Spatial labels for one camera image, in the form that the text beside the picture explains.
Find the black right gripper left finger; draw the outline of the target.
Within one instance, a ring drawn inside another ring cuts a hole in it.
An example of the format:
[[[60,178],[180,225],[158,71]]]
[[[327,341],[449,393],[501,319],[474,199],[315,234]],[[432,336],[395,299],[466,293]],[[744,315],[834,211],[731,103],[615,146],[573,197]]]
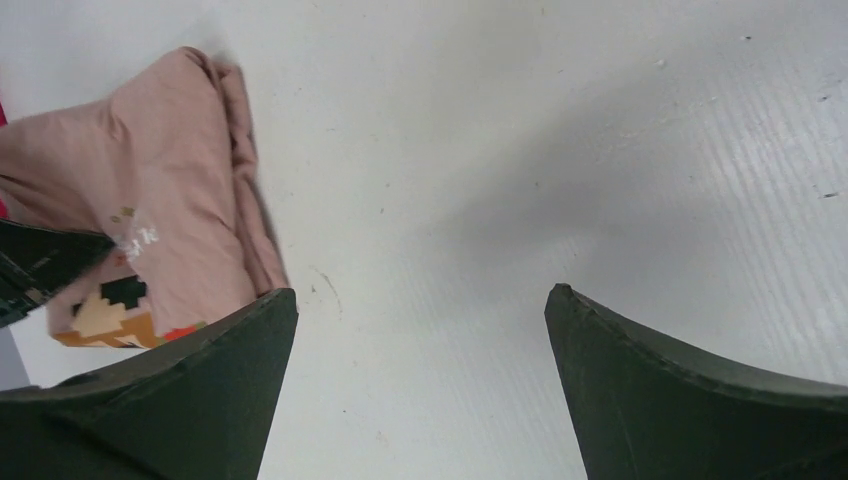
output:
[[[254,479],[298,311],[278,289],[196,332],[1,395],[5,479]]]

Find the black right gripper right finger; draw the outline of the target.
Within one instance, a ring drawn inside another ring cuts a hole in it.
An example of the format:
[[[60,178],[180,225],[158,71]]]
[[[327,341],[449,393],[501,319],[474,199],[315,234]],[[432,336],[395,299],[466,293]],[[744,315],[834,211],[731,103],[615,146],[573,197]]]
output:
[[[589,478],[846,477],[844,386],[710,353],[566,284],[544,314]]]

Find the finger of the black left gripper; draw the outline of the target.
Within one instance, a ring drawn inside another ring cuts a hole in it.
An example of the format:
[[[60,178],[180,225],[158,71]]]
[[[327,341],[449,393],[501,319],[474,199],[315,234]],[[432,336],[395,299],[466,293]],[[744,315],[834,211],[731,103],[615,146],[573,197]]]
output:
[[[1,221],[1,326],[43,306],[105,259],[115,244],[88,231]]]

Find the dusty pink graphic t-shirt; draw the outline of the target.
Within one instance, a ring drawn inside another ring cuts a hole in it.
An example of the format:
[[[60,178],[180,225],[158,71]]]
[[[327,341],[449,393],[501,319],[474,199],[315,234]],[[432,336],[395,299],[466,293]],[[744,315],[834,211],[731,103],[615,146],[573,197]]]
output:
[[[13,219],[114,250],[47,303],[69,347],[153,348],[287,286],[256,190],[241,70],[173,50],[108,97],[1,130]]]

